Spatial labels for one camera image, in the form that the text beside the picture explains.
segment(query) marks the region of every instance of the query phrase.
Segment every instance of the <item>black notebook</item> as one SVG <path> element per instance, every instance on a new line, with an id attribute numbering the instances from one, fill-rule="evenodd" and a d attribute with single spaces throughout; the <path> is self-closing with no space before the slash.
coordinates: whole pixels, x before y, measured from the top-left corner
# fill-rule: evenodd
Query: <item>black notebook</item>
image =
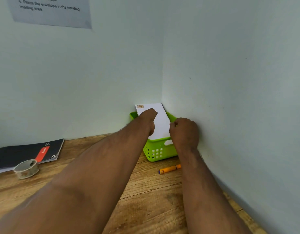
<path id="1" fill-rule="evenodd" d="M 38 163 L 58 158 L 64 139 L 45 143 L 17 145 L 0 148 L 0 173 L 13 170 L 19 163 L 36 159 Z"/>

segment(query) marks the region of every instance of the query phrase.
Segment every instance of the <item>pen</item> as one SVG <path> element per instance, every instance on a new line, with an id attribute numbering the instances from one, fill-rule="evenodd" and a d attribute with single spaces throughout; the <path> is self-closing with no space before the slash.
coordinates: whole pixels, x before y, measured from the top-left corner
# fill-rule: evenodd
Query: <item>pen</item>
<path id="1" fill-rule="evenodd" d="M 180 169 L 180 168 L 181 168 L 180 164 L 175 165 L 175 166 L 171 166 L 169 168 L 163 168 L 163 169 L 159 170 L 159 174 L 168 173 L 168 172 Z"/>

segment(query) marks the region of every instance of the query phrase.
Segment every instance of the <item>desk surface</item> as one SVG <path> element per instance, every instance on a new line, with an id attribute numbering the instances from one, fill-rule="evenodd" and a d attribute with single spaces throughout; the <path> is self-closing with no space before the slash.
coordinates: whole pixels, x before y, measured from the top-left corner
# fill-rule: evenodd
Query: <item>desk surface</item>
<path id="1" fill-rule="evenodd" d="M 65 141 L 58 160 L 41 164 L 40 171 L 31 178 L 18 180 L 13 172 L 1 173 L 0 218 L 46 185 L 83 151 L 106 136 Z M 159 169 L 176 164 L 179 164 L 178 157 L 151 163 L 142 153 L 104 233 L 188 233 L 181 171 L 158 174 Z M 266 233 L 237 203 L 225 195 L 253 233 Z"/>

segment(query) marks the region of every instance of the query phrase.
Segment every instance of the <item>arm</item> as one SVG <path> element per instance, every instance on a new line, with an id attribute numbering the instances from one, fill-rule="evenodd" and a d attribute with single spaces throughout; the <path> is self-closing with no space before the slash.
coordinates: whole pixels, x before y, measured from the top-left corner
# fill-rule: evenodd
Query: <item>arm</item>
<path id="1" fill-rule="evenodd" d="M 0 233 L 101 233 L 154 131 L 154 109 L 99 141 L 0 220 Z"/>
<path id="2" fill-rule="evenodd" d="M 170 124 L 170 135 L 183 171 L 183 200 L 189 233 L 251 233 L 200 157 L 196 123 L 178 118 Z"/>

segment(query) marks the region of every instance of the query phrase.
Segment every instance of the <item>green basket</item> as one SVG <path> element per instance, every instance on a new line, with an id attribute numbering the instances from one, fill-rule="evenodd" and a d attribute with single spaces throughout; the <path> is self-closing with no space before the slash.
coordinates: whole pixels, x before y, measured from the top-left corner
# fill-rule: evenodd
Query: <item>green basket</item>
<path id="1" fill-rule="evenodd" d="M 174 117 L 172 114 L 168 112 L 166 114 L 171 122 L 176 120 L 176 117 Z M 129 115 L 131 120 L 138 117 L 137 112 L 132 112 Z M 171 137 L 153 140 L 148 139 L 143 148 L 143 152 L 145 153 L 147 159 L 150 162 L 156 162 L 162 159 L 177 156 L 177 152 L 173 144 L 165 145 L 165 142 L 169 140 L 171 140 Z"/>

